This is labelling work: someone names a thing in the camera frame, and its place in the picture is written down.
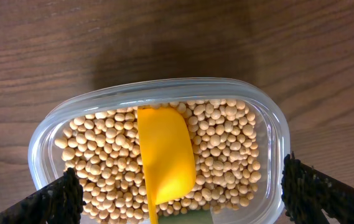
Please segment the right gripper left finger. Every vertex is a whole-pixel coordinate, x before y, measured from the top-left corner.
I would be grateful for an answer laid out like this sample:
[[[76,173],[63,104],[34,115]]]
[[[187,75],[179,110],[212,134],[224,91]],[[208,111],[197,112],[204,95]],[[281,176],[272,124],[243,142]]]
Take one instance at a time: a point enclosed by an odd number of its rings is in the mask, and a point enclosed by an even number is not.
[[[57,180],[0,212],[0,224],[79,224],[85,205],[83,187],[68,168]]]

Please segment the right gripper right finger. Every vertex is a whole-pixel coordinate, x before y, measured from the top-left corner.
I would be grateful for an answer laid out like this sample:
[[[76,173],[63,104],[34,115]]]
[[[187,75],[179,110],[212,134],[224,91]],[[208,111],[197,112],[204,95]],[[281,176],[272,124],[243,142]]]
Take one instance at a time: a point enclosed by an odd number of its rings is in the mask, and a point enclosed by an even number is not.
[[[299,224],[354,223],[354,188],[313,167],[294,154],[284,158],[281,199],[290,221]]]

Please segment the yellow measuring scoop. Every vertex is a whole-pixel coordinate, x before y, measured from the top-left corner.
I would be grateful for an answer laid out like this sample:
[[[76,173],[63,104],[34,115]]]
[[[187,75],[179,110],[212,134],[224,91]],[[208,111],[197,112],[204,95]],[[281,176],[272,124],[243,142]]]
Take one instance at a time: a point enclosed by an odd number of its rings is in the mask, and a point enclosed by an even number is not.
[[[156,205],[187,195],[196,180],[189,131],[173,108],[139,109],[137,124],[151,223]]]

